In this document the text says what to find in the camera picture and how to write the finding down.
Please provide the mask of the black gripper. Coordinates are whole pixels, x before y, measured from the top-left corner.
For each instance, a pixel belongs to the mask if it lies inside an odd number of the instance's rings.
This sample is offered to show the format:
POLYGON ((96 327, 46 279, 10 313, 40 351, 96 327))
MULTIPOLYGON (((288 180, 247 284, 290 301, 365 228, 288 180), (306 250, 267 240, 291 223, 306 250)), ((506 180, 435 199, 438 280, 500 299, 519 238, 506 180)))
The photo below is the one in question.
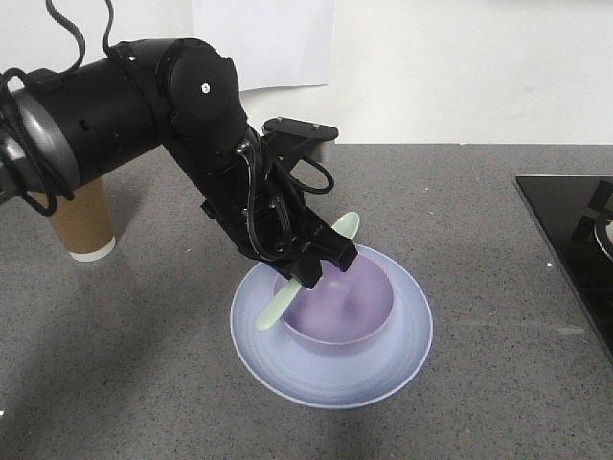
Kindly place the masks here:
POLYGON ((325 167, 300 160, 287 171, 263 137, 247 127, 222 146, 189 138, 186 174, 204 197, 203 211, 242 255, 314 288, 323 261, 350 268, 357 230, 337 232, 307 206, 306 194, 325 195, 334 186, 325 167))

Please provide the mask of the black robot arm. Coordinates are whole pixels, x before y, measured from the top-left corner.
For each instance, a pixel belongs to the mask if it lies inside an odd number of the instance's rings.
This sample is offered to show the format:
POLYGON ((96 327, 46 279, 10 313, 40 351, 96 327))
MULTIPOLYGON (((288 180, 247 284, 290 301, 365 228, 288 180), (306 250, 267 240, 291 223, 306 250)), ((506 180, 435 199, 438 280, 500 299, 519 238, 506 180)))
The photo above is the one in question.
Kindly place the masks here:
POLYGON ((66 73, 11 69, 1 93, 1 197, 54 213, 58 196, 164 147, 204 196, 205 213, 244 256, 312 288, 323 262, 341 270, 357 251, 311 211, 293 168, 335 140, 333 126, 289 118, 247 121, 234 63, 195 38, 112 46, 66 73))

